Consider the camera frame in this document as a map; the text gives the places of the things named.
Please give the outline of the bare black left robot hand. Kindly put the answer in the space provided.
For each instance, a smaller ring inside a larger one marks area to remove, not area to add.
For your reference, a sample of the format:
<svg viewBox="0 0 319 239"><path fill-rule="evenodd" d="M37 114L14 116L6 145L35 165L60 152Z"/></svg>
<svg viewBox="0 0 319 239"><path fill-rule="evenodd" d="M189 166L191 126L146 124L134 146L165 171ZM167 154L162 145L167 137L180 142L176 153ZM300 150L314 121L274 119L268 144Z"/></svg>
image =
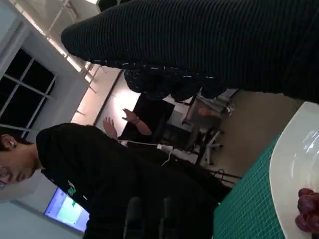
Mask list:
<svg viewBox="0 0 319 239"><path fill-rule="evenodd" d="M139 197L130 199L125 220L123 238L142 239L145 236L145 222L142 201ZM163 199L159 222L159 239L177 239L177 218L171 197Z"/></svg>

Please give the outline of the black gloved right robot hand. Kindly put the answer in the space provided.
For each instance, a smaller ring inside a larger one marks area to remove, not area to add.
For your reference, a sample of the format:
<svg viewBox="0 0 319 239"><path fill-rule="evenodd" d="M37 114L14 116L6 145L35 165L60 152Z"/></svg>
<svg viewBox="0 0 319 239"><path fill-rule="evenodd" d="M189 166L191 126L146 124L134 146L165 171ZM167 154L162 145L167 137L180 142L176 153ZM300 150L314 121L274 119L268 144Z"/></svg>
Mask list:
<svg viewBox="0 0 319 239"><path fill-rule="evenodd" d="M72 55L151 100L227 89L319 101L316 0L132 0L63 30Z"/></svg>

